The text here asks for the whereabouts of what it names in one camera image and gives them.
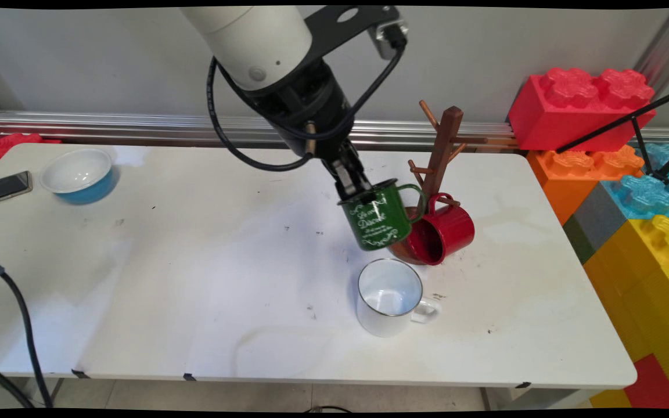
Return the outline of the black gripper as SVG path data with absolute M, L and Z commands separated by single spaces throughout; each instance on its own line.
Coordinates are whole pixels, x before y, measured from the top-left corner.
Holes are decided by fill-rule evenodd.
M 313 61 L 268 87 L 249 90 L 247 97 L 298 156 L 306 152 L 307 140 L 300 133 L 306 133 L 307 124 L 314 125 L 316 134 L 327 135 L 316 141 L 314 157 L 334 178 L 340 201 L 372 189 L 358 151 L 348 139 L 355 107 L 326 62 Z

